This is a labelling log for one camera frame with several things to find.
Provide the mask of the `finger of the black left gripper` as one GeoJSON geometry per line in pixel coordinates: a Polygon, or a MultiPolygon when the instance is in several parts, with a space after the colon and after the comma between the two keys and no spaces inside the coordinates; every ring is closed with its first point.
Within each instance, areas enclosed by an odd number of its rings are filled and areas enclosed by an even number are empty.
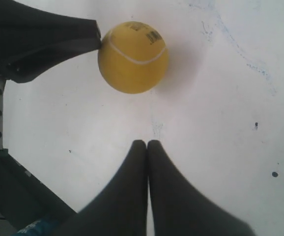
{"type": "Polygon", "coordinates": [[[60,43],[82,53],[100,48],[95,20],[57,15],[14,0],[0,0],[0,57],[16,56],[60,43]]]}

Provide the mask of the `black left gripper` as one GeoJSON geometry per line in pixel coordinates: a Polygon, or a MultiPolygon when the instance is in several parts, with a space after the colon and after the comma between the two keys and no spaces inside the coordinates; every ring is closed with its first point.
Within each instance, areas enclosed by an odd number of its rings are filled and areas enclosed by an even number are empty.
{"type": "MultiPolygon", "coordinates": [[[[30,53],[8,65],[8,79],[28,83],[52,67],[76,56],[96,51],[100,39],[69,40],[30,53]]],[[[0,150],[3,150],[3,94],[6,79],[0,74],[0,150]]]]}

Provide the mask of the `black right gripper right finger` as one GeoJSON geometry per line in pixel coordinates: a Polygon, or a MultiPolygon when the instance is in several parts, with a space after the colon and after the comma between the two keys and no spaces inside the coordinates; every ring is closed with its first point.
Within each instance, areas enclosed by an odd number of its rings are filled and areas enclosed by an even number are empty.
{"type": "Polygon", "coordinates": [[[253,236],[251,227],[196,190],[162,144],[147,144],[150,198],[157,236],[253,236]]]}

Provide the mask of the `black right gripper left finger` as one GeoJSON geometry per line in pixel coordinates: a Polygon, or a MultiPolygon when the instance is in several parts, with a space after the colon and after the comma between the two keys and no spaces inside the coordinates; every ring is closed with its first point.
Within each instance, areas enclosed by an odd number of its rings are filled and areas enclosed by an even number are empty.
{"type": "Polygon", "coordinates": [[[95,199],[58,228],[60,236],[144,236],[148,207],[146,145],[133,141],[122,165],[95,199]]]}

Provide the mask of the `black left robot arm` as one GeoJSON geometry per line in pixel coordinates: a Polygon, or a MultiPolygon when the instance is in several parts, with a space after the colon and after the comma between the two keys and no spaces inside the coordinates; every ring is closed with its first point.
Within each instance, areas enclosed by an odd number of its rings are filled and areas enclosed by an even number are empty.
{"type": "Polygon", "coordinates": [[[50,68],[96,51],[101,33],[95,20],[49,13],[0,0],[0,214],[21,229],[47,213],[63,220],[74,211],[3,148],[6,81],[29,83],[50,68]]]}

